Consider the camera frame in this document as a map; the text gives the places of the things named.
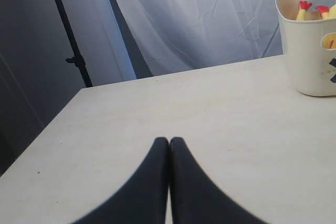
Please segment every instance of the plastic basket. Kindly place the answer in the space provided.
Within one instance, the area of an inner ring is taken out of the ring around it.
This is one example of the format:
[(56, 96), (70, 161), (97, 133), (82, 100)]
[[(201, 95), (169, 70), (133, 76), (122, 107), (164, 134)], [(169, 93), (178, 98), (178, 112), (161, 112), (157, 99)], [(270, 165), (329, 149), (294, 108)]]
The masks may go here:
[(336, 95), (336, 49), (323, 46), (336, 33), (336, 19), (296, 21), (299, 1), (313, 0), (276, 0), (289, 78), (301, 93)]

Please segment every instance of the table surface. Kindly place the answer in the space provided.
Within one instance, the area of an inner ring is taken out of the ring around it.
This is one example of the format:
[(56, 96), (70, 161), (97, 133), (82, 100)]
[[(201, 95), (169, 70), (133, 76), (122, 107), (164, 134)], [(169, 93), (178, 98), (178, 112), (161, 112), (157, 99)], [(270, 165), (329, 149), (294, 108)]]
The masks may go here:
[(0, 223), (76, 220), (157, 136), (185, 138), (209, 177), (266, 222), (333, 223), (335, 115), (335, 98), (291, 87), (282, 56), (83, 89), (0, 178)]

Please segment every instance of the white backdrop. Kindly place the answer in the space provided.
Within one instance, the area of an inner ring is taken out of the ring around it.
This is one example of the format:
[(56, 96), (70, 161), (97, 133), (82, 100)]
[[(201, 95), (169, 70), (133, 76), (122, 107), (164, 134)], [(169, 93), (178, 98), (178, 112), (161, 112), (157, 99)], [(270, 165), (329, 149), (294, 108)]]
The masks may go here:
[(282, 53), (275, 0), (117, 0), (154, 75)]

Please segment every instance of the white curtain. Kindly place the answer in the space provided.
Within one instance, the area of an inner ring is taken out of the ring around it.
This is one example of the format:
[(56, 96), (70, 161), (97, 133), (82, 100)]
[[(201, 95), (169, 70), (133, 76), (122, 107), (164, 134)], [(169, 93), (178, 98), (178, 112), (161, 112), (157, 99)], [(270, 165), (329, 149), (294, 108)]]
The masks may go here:
[(275, 0), (117, 0), (154, 75), (282, 53)]

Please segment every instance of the black stand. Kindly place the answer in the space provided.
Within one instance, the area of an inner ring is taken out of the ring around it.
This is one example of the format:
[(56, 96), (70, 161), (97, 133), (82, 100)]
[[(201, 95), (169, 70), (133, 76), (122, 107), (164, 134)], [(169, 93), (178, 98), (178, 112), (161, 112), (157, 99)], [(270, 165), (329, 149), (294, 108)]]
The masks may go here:
[(70, 59), (66, 59), (67, 63), (74, 63), (75, 66), (79, 69), (80, 74), (82, 75), (83, 81), (85, 83), (85, 86), (88, 87), (92, 87), (92, 82), (88, 73), (88, 70), (86, 69), (86, 64), (84, 61), (83, 56), (80, 54), (75, 36), (74, 36), (74, 32), (72, 31), (67, 13), (65, 12), (64, 9), (64, 5), (62, 0), (55, 0), (56, 5), (57, 5), (57, 9), (59, 12), (59, 15), (61, 16), (65, 31), (68, 35), (72, 50), (73, 50), (73, 54), (74, 56)]

